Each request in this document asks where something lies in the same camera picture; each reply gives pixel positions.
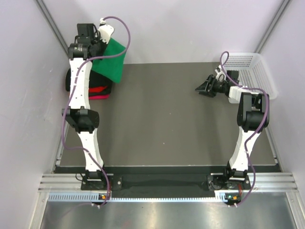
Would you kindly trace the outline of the green t-shirt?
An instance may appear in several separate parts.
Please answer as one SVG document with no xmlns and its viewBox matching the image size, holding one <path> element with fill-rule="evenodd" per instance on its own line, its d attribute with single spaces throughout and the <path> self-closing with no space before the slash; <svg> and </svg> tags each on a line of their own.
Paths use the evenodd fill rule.
<svg viewBox="0 0 305 229">
<path fill-rule="evenodd" d="M 125 50 L 115 39 L 111 38 L 104 52 L 104 56 L 116 55 Z M 119 83 L 122 79 L 123 63 L 126 53 L 114 58 L 97 59 L 93 61 L 91 70 L 103 75 L 114 83 Z"/>
</svg>

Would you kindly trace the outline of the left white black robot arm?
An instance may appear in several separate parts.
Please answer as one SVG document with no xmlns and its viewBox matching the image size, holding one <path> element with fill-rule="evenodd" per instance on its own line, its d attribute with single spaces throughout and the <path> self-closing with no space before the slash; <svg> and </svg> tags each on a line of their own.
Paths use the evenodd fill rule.
<svg viewBox="0 0 305 229">
<path fill-rule="evenodd" d="M 78 34 L 68 47 L 71 71 L 70 97 L 62 111 L 64 120 L 75 130 L 85 155 L 85 171 L 82 174 L 81 190 L 107 190 L 108 178 L 103 170 L 97 129 L 100 123 L 98 112 L 90 107 L 89 81 L 92 57 L 102 56 L 110 41 L 114 28 L 105 21 L 99 27 L 92 23 L 77 24 Z"/>
</svg>

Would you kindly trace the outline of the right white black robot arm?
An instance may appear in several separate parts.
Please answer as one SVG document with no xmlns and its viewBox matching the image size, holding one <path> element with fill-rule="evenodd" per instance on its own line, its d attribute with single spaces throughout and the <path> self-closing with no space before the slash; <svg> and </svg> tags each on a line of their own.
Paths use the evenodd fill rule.
<svg viewBox="0 0 305 229">
<path fill-rule="evenodd" d="M 230 100 L 239 103 L 237 125 L 239 136 L 232 157 L 222 175 L 209 175 L 208 187 L 212 190 L 236 188 L 247 182 L 249 159 L 254 144 L 262 131 L 269 125 L 269 94 L 260 88 L 238 85 L 238 71 L 219 71 L 209 75 L 195 90 L 201 95 L 215 97 L 225 94 Z"/>
</svg>

